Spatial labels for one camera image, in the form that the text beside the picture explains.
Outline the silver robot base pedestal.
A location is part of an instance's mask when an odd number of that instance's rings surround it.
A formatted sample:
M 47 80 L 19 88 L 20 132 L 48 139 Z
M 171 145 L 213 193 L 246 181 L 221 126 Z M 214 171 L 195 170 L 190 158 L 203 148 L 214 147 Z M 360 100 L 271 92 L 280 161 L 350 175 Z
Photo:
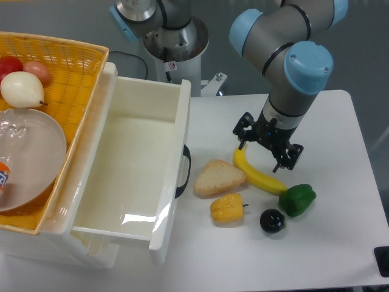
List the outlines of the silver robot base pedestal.
M 161 27 L 143 37 L 145 49 L 154 61 L 156 80 L 174 84 L 188 80 L 192 97 L 201 95 L 202 55 L 208 42 L 208 29 L 195 16 L 180 30 Z

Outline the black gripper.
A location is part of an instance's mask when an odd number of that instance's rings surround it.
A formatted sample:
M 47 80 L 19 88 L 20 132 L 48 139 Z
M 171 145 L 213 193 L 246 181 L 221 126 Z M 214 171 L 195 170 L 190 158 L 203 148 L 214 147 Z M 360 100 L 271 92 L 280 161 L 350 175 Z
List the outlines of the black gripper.
M 293 170 L 304 150 L 304 146 L 289 142 L 292 129 L 278 128 L 277 124 L 278 120 L 275 117 L 270 121 L 267 121 L 265 117 L 259 117 L 255 121 L 253 116 L 246 112 L 232 131 L 239 140 L 238 150 L 242 150 L 246 142 L 254 142 L 257 138 L 260 145 L 272 152 L 277 161 L 273 173 L 276 173 L 278 169 Z

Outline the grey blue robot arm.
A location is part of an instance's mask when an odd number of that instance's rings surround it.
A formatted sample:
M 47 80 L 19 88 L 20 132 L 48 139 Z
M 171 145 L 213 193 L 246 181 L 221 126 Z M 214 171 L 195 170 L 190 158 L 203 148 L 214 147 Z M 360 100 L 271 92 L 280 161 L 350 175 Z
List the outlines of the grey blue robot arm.
M 281 1 L 270 15 L 242 12 L 230 28 L 230 44 L 272 84 L 259 118 L 243 115 L 233 133 L 241 145 L 257 142 L 271 151 L 277 169 L 295 167 L 303 147 L 290 138 L 333 70 L 329 51 L 311 38 L 344 19 L 348 6 L 348 1 Z M 188 80 L 192 95 L 200 96 L 209 35 L 189 1 L 117 1 L 109 12 L 124 39 L 142 40 L 159 81 Z

